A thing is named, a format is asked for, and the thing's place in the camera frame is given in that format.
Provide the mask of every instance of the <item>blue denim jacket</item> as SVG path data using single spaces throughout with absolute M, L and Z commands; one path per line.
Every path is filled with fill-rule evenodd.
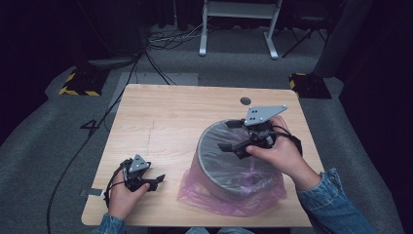
M 335 169 L 321 173 L 321 182 L 308 191 L 297 191 L 301 206 L 306 211 L 317 233 L 376 233 L 361 212 L 344 194 Z M 108 214 L 93 234 L 125 233 L 123 220 Z M 253 234 L 243 228 L 222 228 L 218 234 Z M 187 234 L 208 234 L 202 227 L 191 228 Z

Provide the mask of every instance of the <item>translucent plastic bag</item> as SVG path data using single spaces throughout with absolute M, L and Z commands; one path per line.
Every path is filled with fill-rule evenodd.
M 240 160 L 232 152 L 222 152 L 217 143 L 235 145 L 248 139 L 244 129 L 228 129 L 225 122 L 201 135 L 178 201 L 220 215 L 257 215 L 286 198 L 282 174 L 256 157 Z

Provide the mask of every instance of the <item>gray carpet floor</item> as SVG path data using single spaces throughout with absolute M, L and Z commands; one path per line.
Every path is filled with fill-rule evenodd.
M 196 74 L 195 85 L 199 86 L 289 89 L 288 75 L 311 72 L 321 53 L 322 41 L 315 34 L 286 58 L 272 60 L 263 30 L 266 28 L 215 30 L 208 36 L 205 57 L 198 55 L 199 37 L 174 49 L 151 50 L 148 54 L 165 73 Z M 295 39 L 286 30 L 274 41 L 282 54 Z M 94 229 L 81 222 L 86 199 L 78 194 L 92 185 L 116 111 L 106 117 L 86 145 L 83 143 L 88 131 L 80 126 L 103 117 L 122 86 L 121 77 L 131 71 L 131 65 L 110 72 L 101 97 L 59 95 L 72 69 L 68 67 L 53 80 L 45 90 L 47 102 L 28 116 L 0 148 L 0 233 L 47 232 L 47 207 L 52 192 L 74 155 L 77 157 L 53 200 L 52 233 L 91 233 Z M 142 57 L 133 72 L 155 70 L 148 58 Z M 392 194 L 371 164 L 338 99 L 342 82 L 330 78 L 325 83 L 332 99 L 300 99 L 324 167 L 338 170 L 346 194 L 379 233 L 403 233 Z M 129 229 L 130 233 L 147 233 L 147 227 Z M 314 230 L 292 228 L 291 233 L 307 234 Z

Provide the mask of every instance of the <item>wooden table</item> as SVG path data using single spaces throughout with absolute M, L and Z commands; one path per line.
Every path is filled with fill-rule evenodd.
M 194 158 L 202 132 L 211 124 L 226 119 L 244 118 L 248 106 L 282 105 L 281 114 L 291 132 L 303 144 L 304 158 L 316 172 L 323 171 L 298 98 L 291 90 L 218 88 L 195 86 L 128 85 L 109 139 L 98 166 L 93 188 L 105 189 L 113 172 L 136 153 L 152 167 L 145 176 L 166 179 L 155 192 L 139 201 L 127 219 L 136 226 L 310 226 L 289 176 L 283 177 L 287 198 L 262 214 L 232 217 L 211 214 L 177 202 L 182 176 Z M 99 225 L 107 212 L 102 197 L 90 196 L 82 215 L 86 225 Z

